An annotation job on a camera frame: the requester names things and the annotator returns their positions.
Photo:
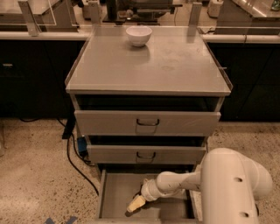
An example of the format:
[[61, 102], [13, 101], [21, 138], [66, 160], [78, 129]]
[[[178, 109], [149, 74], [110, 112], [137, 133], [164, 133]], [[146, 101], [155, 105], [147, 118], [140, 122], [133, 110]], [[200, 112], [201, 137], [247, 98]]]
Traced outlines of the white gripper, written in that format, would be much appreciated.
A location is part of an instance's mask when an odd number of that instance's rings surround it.
[[163, 194], [159, 191], [155, 179], [145, 179], [141, 188], [141, 195], [137, 195], [128, 205], [127, 211], [133, 213], [142, 207], [146, 201], [155, 201], [161, 198]]

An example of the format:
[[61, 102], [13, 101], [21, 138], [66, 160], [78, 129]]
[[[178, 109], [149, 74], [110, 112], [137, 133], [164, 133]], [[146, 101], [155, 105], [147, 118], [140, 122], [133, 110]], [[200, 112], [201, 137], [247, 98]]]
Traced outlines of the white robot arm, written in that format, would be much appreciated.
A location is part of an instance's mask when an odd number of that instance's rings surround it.
[[199, 171], [163, 171], [146, 179], [127, 211], [191, 190], [201, 193], [203, 224], [259, 224], [256, 202], [272, 188], [272, 177], [261, 164], [238, 151], [217, 148], [205, 155]]

